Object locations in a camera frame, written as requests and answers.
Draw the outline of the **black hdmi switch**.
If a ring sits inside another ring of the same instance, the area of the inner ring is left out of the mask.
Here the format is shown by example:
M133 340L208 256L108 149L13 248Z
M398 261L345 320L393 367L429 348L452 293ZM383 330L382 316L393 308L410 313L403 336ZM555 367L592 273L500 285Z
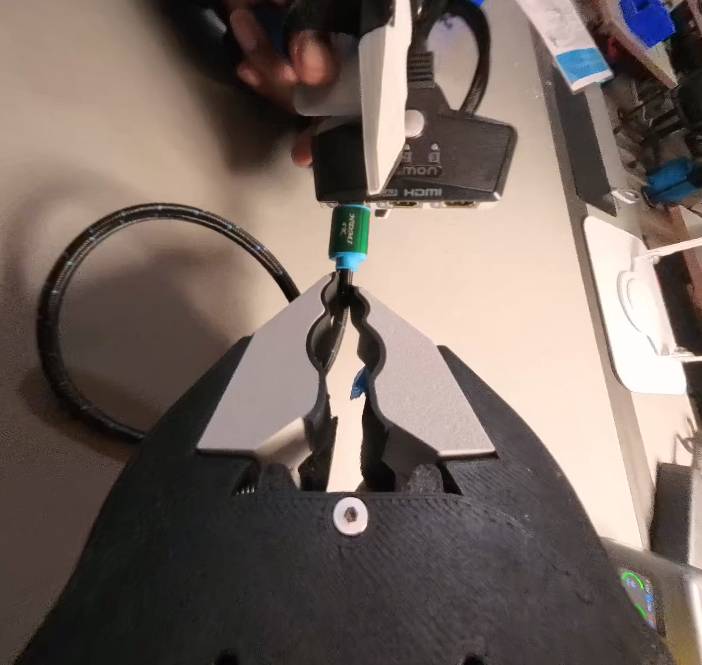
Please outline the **black hdmi switch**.
M453 110L434 80L431 52L408 61L409 111L423 126L405 140L379 194L366 186L362 119L338 118L320 126L312 142L314 193L329 206L479 208L498 201L513 160L513 126Z

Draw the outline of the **blue bag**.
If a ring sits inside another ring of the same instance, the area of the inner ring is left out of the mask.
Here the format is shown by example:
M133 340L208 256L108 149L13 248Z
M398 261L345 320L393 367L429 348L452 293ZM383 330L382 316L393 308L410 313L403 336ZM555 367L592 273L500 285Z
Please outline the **blue bag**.
M701 195L701 161L689 157L663 162L647 173L643 196L651 205L677 205Z

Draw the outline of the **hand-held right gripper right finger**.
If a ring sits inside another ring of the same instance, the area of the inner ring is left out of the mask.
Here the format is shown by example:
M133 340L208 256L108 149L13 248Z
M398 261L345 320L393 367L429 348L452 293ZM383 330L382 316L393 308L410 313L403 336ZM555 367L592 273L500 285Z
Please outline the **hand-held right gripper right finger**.
M488 457L493 442L439 347L361 287L352 322L364 363L362 466L416 467Z

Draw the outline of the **white tablet stand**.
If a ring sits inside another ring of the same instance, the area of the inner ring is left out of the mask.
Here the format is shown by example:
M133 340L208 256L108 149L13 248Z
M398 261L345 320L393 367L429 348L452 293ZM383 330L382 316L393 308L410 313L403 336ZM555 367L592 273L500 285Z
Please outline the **white tablet stand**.
M678 344L655 266L701 247L701 239L649 249L638 236L592 215L583 230L616 378L635 394L685 396L684 366L701 357Z

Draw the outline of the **printed paper sheet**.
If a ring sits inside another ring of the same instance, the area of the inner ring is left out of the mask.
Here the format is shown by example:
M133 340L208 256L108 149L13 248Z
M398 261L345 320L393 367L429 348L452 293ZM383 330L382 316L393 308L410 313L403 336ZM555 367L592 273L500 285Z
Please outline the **printed paper sheet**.
M572 93L614 77L573 0L515 0Z

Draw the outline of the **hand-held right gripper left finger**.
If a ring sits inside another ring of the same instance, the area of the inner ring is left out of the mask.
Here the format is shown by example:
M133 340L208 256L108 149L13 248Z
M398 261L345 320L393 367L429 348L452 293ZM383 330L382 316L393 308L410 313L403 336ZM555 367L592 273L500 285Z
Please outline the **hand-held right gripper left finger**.
M324 354L336 277L328 274L254 332L197 444L209 455L298 465L336 440Z

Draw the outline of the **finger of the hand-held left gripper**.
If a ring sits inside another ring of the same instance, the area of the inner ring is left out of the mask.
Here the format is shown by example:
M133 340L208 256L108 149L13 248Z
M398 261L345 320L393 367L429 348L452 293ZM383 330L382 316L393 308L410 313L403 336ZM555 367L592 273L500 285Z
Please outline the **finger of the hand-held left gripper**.
M359 64L343 64L336 80L328 86L298 85L293 107L302 117L359 117L362 114Z
M378 196L397 168L405 144L407 55L411 0L393 0L391 21L359 42L366 191Z

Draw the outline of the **dark flat device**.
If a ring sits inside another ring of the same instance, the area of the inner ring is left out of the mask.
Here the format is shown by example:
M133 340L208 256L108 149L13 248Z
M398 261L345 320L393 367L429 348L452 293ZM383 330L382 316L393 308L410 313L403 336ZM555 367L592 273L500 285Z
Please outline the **dark flat device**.
M683 565L689 563L692 489L691 468L658 464L649 545L654 553Z
M701 569L612 539L604 546L630 601L677 664L701 663Z

